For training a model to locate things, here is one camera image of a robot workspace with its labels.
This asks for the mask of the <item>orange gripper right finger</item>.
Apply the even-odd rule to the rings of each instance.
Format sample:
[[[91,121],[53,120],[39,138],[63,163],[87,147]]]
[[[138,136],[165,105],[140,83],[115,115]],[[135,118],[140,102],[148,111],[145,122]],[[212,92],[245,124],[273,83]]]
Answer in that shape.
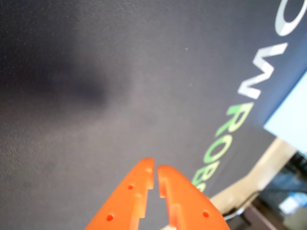
[[[181,172],[158,167],[160,197],[166,201],[169,226],[178,230],[228,230],[221,212]]]

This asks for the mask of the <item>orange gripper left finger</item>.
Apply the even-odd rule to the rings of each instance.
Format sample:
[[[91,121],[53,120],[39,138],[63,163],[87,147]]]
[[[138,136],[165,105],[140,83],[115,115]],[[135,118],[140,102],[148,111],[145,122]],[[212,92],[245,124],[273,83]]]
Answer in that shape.
[[[154,188],[154,159],[139,161],[87,225],[87,230],[137,230]]]

